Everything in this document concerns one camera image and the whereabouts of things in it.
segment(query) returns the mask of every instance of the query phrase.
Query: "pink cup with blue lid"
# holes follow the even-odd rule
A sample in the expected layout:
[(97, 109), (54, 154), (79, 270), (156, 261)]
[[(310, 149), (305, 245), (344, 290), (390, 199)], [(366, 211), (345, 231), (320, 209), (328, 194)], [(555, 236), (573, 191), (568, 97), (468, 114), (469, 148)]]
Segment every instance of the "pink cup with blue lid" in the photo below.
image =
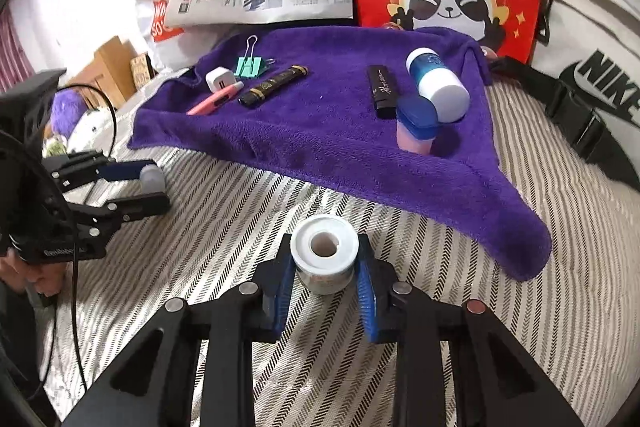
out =
[(433, 103), (419, 94), (398, 98), (396, 104), (398, 147), (404, 151), (428, 155), (440, 131), (438, 112)]

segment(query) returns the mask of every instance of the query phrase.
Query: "blue label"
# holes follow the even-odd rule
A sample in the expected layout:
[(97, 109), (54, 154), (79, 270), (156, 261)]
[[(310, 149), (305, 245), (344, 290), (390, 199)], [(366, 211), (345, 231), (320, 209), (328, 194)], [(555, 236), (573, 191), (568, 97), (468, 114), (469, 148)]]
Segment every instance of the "blue label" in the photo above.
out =
[(425, 74), (438, 68), (446, 69), (447, 67), (435, 53), (425, 53), (414, 58), (411, 66), (409, 66), (409, 74), (415, 80), (415, 84), (418, 85)]

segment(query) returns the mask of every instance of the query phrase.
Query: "black and gold tube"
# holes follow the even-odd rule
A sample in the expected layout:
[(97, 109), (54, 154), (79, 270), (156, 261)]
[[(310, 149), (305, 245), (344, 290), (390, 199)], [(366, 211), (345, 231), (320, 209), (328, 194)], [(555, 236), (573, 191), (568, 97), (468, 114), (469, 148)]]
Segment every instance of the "black and gold tube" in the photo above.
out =
[(308, 73), (309, 70), (304, 66), (292, 66), (288, 70), (268, 78), (257, 86), (252, 87), (238, 98), (238, 102), (244, 105), (244, 107), (254, 107), (272, 96), (273, 93), (281, 87), (292, 83), (297, 78), (307, 76)]

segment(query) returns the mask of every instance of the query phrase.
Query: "binder clip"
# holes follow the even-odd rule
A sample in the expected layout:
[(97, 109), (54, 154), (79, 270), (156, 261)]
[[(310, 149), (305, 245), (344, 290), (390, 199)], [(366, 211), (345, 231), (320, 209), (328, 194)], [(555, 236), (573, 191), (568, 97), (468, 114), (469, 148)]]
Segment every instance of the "binder clip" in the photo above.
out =
[(258, 37), (251, 35), (246, 40), (246, 50), (244, 51), (244, 57), (238, 58), (238, 64), (236, 66), (235, 75), (238, 78), (257, 78), (263, 74), (269, 67), (275, 62), (272, 58), (266, 60), (262, 57), (254, 57), (255, 44), (258, 42)]

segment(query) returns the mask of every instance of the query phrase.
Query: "panda face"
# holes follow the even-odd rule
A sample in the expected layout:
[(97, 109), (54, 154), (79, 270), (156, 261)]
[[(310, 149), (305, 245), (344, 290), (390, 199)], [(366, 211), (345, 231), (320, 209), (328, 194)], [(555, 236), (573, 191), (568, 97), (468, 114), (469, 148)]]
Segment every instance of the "panda face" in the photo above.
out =
[(414, 11), (414, 28), (444, 26), (472, 36), (484, 37), (493, 20), (493, 0), (402, 0), (405, 10)]

